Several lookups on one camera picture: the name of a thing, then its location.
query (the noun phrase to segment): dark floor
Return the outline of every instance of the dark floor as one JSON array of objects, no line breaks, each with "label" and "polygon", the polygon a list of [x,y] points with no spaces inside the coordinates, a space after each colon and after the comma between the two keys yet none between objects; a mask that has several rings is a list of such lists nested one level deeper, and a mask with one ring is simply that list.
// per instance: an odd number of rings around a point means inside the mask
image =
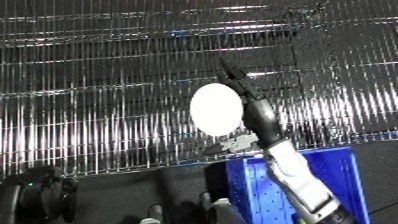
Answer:
[{"label": "dark floor", "polygon": [[[354,146],[371,223],[398,223],[398,141]],[[167,204],[175,223],[198,223],[198,195],[225,196],[222,167],[192,165],[80,181],[79,224],[137,224],[154,203]]]}]

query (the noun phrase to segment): reflective metal surface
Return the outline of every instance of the reflective metal surface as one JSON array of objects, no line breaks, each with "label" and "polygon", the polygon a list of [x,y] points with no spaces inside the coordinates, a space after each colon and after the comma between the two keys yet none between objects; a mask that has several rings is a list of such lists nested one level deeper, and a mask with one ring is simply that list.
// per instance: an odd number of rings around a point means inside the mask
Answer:
[{"label": "reflective metal surface", "polygon": [[297,147],[397,137],[394,0],[1,2],[2,177],[201,160],[217,139],[189,100],[220,56],[267,92]]}]

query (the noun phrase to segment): metal grid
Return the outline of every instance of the metal grid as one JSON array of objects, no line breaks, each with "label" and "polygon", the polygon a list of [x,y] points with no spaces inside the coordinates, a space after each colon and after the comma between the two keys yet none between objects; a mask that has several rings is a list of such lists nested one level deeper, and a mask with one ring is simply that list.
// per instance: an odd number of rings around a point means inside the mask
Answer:
[{"label": "metal grid", "polygon": [[397,5],[2,0],[0,178],[201,160],[218,139],[194,127],[189,100],[215,81],[220,56],[267,92],[297,147],[394,139]]}]

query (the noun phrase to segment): blue plastic crate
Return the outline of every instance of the blue plastic crate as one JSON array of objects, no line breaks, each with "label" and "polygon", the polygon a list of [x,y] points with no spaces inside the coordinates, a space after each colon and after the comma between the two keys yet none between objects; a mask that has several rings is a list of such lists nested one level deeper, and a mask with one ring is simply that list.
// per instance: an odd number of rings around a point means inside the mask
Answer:
[{"label": "blue plastic crate", "polygon": [[[303,152],[315,176],[321,179],[360,223],[369,217],[355,156],[350,147]],[[229,197],[250,224],[296,223],[297,216],[279,186],[267,176],[263,159],[227,163]]]}]

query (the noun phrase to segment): wire rack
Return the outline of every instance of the wire rack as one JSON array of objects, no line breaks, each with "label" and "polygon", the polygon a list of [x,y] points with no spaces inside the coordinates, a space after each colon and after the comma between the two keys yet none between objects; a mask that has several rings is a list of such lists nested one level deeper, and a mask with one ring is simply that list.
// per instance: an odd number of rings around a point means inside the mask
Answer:
[{"label": "wire rack", "polygon": [[1,2],[0,179],[202,161],[219,139],[189,101],[220,56],[267,92],[299,148],[397,137],[394,0]]}]

